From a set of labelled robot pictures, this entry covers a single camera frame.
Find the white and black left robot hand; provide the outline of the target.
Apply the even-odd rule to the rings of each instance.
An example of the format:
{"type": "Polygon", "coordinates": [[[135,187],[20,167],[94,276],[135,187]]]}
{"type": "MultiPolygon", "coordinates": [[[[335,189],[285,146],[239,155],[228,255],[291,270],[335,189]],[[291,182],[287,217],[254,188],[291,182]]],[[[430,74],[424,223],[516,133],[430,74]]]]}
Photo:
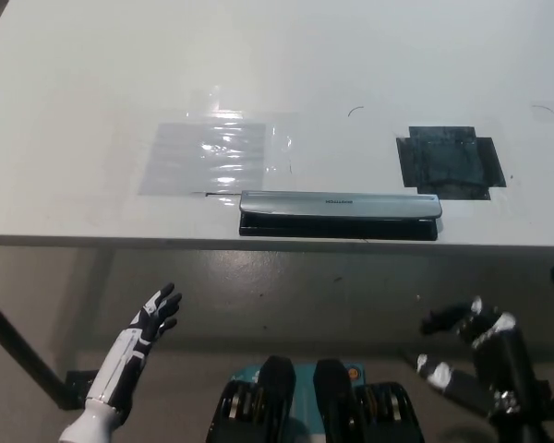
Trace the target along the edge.
{"type": "Polygon", "coordinates": [[[87,401],[98,401],[118,413],[130,409],[133,394],[154,343],[177,319],[182,294],[168,283],[158,290],[122,329],[94,379],[87,401]]]}

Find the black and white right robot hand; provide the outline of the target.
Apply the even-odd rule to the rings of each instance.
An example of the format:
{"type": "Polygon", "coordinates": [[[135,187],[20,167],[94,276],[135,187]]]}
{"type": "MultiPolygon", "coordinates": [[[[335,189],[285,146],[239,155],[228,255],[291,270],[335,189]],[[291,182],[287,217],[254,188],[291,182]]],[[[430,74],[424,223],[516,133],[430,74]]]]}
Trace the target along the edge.
{"type": "Polygon", "coordinates": [[[534,422],[545,417],[546,392],[512,313],[477,297],[430,312],[420,332],[453,332],[472,355],[473,376],[428,353],[408,358],[440,395],[489,419],[513,416],[534,422]]]}

